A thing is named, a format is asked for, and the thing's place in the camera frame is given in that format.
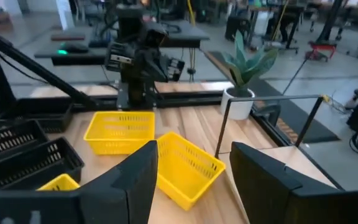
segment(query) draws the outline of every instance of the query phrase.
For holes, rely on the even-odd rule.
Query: black metal frame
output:
[[[221,148],[221,144],[222,144],[222,139],[223,139],[223,134],[224,134],[224,130],[226,127],[226,123],[227,123],[227,119],[229,116],[229,111],[230,111],[230,107],[232,105],[233,102],[247,102],[247,101],[267,101],[267,100],[275,100],[275,101],[280,101],[280,100],[296,100],[296,99],[314,99],[317,98],[316,103],[314,104],[312,110],[310,111],[310,114],[308,116],[308,119],[305,122],[305,125],[303,126],[301,133],[298,135],[298,139],[296,140],[295,146],[299,147],[299,145],[301,144],[308,128],[310,127],[311,122],[314,119],[314,116],[317,113],[318,108],[320,107],[320,104],[323,102],[323,97],[320,95],[305,95],[305,96],[261,96],[261,97],[241,97],[241,98],[231,98],[228,100],[227,105],[226,105],[226,110],[224,111],[224,115],[223,115],[223,121],[222,121],[222,126],[221,126],[221,132],[219,134],[219,139],[218,139],[218,144],[216,145],[216,150],[215,150],[215,158],[219,157],[219,151]]]

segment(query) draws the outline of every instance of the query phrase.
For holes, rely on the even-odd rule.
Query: wall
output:
[[[30,12],[57,12],[56,0],[27,0],[27,3]]]
[[[2,7],[11,16],[22,14],[17,0],[0,0],[0,7]]]

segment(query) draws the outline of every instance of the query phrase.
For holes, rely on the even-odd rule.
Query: green leaf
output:
[[[247,61],[247,68],[253,68],[253,67],[255,67],[258,63],[259,63],[259,61],[260,61],[260,59],[264,56],[264,54],[265,54],[265,48],[264,47],[261,47],[257,52],[256,52],[256,54],[251,58],[251,59],[249,59],[248,61]]]
[[[273,49],[267,52],[256,66],[248,69],[246,72],[243,72],[241,74],[242,81],[244,83],[248,83],[251,78],[259,77],[268,72],[274,65],[274,62],[277,58],[277,54],[277,49]]]
[[[245,83],[242,81],[241,78],[241,72],[239,70],[239,68],[237,68],[235,65],[228,63],[229,65],[229,71],[230,71],[230,75],[232,77],[232,79],[234,80],[234,82],[236,83],[236,86],[242,86]]]
[[[224,61],[226,63],[236,64],[236,60],[231,54],[228,54],[226,52],[222,52],[222,56],[223,56],[223,59],[224,59]]]
[[[236,50],[236,60],[239,62],[240,67],[245,67],[247,62],[246,52],[244,50],[244,37],[240,33],[240,31],[237,30],[236,32],[236,39],[234,41],[234,46]]]

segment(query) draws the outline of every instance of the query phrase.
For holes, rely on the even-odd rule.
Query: snake plant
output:
[[[271,49],[265,52],[265,49],[261,47],[256,54],[248,58],[244,50],[244,37],[239,31],[236,32],[234,45],[235,57],[223,53],[234,81],[234,88],[228,91],[232,96],[248,97],[248,83],[252,78],[259,77],[271,69],[277,58],[278,50]]]

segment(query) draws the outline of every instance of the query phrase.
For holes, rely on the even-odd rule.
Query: black bin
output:
[[[0,160],[0,189],[35,190],[60,174],[81,180],[84,162],[65,138]]]
[[[25,121],[0,129],[0,160],[47,141],[36,121]]]
[[[0,116],[1,125],[35,120],[46,133],[63,133],[73,118],[73,103],[64,98],[20,99]]]

